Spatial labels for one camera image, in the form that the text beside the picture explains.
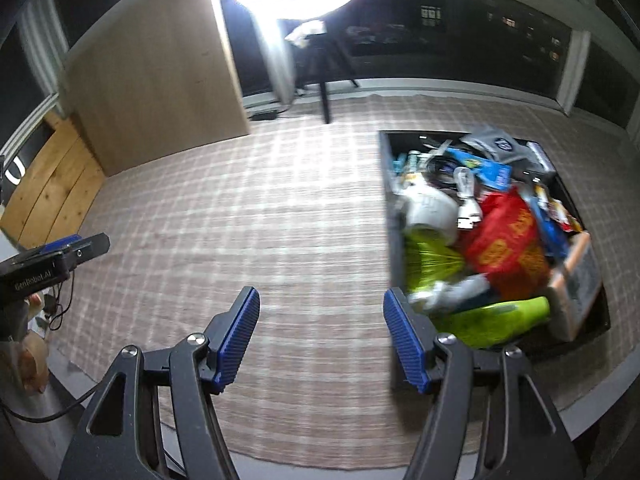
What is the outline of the person's hand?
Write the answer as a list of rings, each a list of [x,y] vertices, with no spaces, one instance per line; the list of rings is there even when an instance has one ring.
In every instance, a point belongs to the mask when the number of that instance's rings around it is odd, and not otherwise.
[[[1,309],[1,361],[29,396],[44,393],[49,381],[47,341],[28,327],[43,306],[36,292]]]

